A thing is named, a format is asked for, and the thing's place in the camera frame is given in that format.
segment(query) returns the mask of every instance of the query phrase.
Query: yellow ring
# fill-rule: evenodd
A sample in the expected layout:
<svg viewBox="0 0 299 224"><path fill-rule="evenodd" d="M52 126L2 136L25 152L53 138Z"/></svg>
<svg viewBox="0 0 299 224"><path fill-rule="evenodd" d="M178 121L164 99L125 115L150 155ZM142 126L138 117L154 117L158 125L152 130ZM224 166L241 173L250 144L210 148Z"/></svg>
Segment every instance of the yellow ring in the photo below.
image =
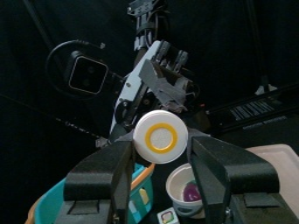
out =
<svg viewBox="0 0 299 224"><path fill-rule="evenodd" d="M157 129L166 129L166 130L169 130L170 134L172 134L172 141L164 148L156 148L150 142L150 135L153 134L154 130L157 130ZM166 153L168 151L170 151L177 142L177 134L173 129L173 126L164 122L158 122L157 124L154 124L144 134L144 142L145 142L145 146L148 147L148 149L150 151L153 151L154 153Z"/></svg>

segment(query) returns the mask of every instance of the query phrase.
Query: teal container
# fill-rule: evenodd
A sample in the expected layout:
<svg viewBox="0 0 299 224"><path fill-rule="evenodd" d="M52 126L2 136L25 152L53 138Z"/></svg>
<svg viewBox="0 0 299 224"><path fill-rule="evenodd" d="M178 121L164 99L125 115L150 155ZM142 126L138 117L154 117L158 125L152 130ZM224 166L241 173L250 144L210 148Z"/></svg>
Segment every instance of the teal container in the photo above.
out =
<svg viewBox="0 0 299 224"><path fill-rule="evenodd" d="M145 217L153 205L152 176L153 165L142 167L134 165L132 175L133 189L129 193L128 202L128 224L136 224ZM56 220L62 202L62 187L65 179L61 180L53 188L41 196L33 211L34 224L52 224Z"/></svg>

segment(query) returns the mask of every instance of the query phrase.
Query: white tray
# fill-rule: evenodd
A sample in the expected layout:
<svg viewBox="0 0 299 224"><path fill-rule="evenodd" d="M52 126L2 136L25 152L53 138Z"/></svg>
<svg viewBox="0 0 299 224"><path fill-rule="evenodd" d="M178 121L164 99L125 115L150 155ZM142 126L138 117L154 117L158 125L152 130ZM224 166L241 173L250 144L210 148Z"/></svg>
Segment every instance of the white tray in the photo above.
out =
<svg viewBox="0 0 299 224"><path fill-rule="evenodd" d="M280 194L286 205L299 218L299 157L292 148L285 144L273 144L248 148L276 169Z"/></svg>

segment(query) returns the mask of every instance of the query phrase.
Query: camera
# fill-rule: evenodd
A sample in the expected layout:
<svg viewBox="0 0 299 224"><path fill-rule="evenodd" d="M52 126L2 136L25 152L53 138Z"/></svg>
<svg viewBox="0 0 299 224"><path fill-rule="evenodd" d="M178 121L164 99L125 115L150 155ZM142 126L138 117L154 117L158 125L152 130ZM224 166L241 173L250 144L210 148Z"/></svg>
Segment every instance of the camera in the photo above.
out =
<svg viewBox="0 0 299 224"><path fill-rule="evenodd" d="M108 75L108 66L81 52L70 53L64 79L68 88L85 95L96 95L102 88Z"/></svg>

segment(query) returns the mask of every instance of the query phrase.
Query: cup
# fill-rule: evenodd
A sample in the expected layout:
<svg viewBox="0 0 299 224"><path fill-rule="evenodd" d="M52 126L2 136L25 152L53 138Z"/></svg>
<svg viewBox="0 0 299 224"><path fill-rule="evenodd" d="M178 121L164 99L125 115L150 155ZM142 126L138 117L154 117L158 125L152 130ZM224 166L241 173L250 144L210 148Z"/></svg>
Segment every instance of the cup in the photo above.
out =
<svg viewBox="0 0 299 224"><path fill-rule="evenodd" d="M194 180L192 174L192 167L189 164L184 164L177 167L165 181L165 191L172 199L172 207L174 212L181 217L189 217L193 219L204 218L201 200L184 201L182 190L188 183Z"/></svg>

